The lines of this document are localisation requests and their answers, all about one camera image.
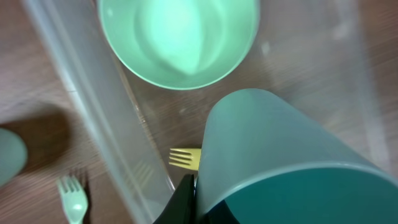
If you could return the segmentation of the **green plastic fork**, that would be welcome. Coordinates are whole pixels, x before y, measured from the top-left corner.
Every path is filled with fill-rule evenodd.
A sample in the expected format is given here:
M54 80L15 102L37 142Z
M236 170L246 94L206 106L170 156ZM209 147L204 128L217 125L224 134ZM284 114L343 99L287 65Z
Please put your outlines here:
M69 224L83 224L89 203L79 180L74 175L64 175L57 180L57 187Z

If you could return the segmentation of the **yellow plastic fork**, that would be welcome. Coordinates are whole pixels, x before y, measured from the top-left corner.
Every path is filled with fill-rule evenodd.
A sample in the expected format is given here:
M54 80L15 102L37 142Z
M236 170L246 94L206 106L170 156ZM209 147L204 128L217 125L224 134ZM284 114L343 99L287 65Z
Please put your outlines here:
M200 148L171 148L169 164L188 170L199 170L201 159Z

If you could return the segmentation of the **blue plastic cup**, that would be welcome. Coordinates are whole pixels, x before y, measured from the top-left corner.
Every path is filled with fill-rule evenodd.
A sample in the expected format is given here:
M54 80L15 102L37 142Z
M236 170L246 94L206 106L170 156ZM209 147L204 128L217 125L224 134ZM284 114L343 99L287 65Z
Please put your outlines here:
M197 218L239 223L396 223L397 180L278 96L243 89L211 109Z

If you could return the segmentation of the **green plastic cup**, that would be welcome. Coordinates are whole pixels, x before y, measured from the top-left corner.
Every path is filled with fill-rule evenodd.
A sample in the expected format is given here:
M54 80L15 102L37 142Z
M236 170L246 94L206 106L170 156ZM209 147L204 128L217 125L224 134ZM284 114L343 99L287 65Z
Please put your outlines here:
M27 162L27 147L16 133L1 128L1 186L6 185L25 166Z

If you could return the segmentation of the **green plastic bowl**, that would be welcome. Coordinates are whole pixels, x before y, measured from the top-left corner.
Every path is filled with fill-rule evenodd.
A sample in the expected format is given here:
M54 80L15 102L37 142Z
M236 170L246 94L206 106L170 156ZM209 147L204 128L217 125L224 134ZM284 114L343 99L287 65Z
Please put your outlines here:
M121 63L144 81L194 90L229 75L253 45L257 0L99 0L99 20Z

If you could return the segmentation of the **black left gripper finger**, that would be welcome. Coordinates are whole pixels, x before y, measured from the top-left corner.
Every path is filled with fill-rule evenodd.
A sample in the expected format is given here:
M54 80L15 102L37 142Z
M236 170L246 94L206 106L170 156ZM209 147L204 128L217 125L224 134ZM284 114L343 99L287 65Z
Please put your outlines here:
M186 174L154 224L190 224L194 205L195 177L193 174Z

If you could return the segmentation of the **clear plastic storage container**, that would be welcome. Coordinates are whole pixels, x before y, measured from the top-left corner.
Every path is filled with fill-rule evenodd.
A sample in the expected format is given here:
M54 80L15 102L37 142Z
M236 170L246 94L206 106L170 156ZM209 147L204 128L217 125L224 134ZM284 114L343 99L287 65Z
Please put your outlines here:
M397 174L397 2L262 1L242 63L224 79L178 91L145 82L116 57L98 1L26 1L25 8L83 116L134 223L151 223L183 170L171 147L197 146L223 96L262 88Z

